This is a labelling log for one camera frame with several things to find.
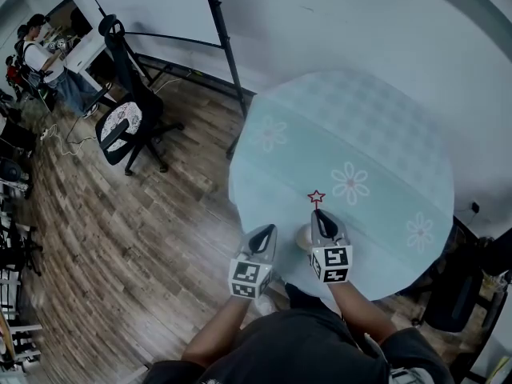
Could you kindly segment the person's right forearm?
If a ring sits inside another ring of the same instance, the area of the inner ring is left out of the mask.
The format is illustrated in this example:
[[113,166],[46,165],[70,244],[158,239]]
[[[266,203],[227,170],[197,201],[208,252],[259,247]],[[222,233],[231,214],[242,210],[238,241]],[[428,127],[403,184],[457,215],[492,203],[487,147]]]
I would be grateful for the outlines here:
[[368,334],[378,344],[398,332],[397,327],[375,304],[350,282],[328,284],[346,324],[358,334]]

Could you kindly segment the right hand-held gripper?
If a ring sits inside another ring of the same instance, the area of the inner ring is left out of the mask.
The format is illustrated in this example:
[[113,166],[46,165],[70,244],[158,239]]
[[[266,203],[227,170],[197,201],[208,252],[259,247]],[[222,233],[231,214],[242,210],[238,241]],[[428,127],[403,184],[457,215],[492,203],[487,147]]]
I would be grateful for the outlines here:
[[336,241],[332,246],[314,246],[310,264],[320,282],[344,283],[348,281],[353,265],[353,247],[339,240],[346,237],[345,224],[326,210],[311,214],[312,242]]

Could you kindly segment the person's left forearm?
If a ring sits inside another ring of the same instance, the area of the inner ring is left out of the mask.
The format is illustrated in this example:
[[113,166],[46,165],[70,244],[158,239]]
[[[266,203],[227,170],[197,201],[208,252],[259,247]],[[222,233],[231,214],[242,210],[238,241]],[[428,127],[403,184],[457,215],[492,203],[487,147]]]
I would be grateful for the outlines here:
[[251,300],[231,296],[186,346],[181,360],[207,368],[230,352]]

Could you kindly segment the white desk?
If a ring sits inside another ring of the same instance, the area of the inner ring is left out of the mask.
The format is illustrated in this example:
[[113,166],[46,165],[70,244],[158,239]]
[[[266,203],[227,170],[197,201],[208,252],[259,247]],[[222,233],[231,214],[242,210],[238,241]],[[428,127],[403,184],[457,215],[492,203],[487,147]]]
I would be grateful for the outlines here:
[[67,54],[65,65],[77,74],[85,72],[105,48],[104,37],[97,30],[92,30]]

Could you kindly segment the person's left white shoe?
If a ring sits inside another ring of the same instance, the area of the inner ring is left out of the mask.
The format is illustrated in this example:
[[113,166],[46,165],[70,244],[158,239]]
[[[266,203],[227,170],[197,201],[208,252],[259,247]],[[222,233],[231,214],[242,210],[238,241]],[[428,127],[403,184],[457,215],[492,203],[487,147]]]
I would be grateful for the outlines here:
[[254,301],[254,307],[263,316],[276,311],[274,301],[266,294],[262,294]]

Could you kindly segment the person's black clothing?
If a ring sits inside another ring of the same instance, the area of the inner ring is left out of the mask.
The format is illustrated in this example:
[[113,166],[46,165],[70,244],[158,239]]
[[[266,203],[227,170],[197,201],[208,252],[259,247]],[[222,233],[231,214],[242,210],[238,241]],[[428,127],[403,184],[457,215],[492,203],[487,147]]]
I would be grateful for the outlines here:
[[348,327],[340,309],[286,284],[286,310],[244,321],[230,352],[207,368],[153,364],[142,384],[455,384],[414,328],[382,344]]

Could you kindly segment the light blue floral tablecloth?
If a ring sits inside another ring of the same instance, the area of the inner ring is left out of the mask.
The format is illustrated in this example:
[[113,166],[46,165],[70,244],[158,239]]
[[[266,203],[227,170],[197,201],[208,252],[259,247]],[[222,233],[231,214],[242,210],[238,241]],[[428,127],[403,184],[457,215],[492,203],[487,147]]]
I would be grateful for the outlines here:
[[229,172],[242,229],[274,224],[274,268],[330,298],[296,244],[314,198],[346,225],[348,279],[369,300],[410,286],[441,255],[454,180],[430,114],[388,83],[344,69],[305,74],[257,94]]

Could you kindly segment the white cup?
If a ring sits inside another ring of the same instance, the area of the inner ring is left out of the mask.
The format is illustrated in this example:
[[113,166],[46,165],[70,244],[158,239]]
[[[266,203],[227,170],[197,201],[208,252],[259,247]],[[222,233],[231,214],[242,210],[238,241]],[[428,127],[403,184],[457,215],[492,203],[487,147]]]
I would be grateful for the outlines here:
[[311,237],[311,225],[305,224],[301,226],[297,233],[295,234],[295,243],[296,245],[307,252],[308,254],[311,252],[313,244],[313,240]]

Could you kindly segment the whiteboard on black stand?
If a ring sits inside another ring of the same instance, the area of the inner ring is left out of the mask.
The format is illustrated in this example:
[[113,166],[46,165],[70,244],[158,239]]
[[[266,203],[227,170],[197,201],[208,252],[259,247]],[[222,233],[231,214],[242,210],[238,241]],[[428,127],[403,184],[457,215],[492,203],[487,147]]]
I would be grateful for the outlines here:
[[[247,117],[250,92],[242,87],[238,75],[220,0],[94,1],[104,18],[113,15],[120,21],[125,46],[148,86],[163,74],[181,77],[236,100],[242,117]],[[221,50],[231,80],[171,60],[170,42]]]

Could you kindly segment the black office chair patterned seat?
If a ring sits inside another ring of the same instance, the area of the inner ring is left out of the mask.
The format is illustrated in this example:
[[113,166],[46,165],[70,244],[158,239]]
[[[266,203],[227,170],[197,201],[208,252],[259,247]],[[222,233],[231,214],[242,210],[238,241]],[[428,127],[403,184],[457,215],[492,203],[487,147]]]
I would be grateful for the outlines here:
[[112,106],[95,126],[99,146],[112,166],[128,157],[125,175],[131,176],[136,157],[143,149],[153,156],[159,165],[159,171],[167,172],[168,165],[160,158],[154,140],[172,130],[183,130],[184,124],[174,122],[164,125],[162,116],[163,101],[142,81],[128,55],[122,23],[113,14],[103,18],[98,32],[104,37],[110,50],[116,73],[126,95]]

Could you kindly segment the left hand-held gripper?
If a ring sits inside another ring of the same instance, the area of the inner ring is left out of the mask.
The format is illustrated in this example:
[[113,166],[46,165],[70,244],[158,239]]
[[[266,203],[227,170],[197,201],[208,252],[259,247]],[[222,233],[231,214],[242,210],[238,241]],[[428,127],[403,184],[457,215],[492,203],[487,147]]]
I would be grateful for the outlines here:
[[230,261],[228,287],[239,298],[258,299],[273,277],[278,238],[276,225],[264,225],[245,234],[238,256]]

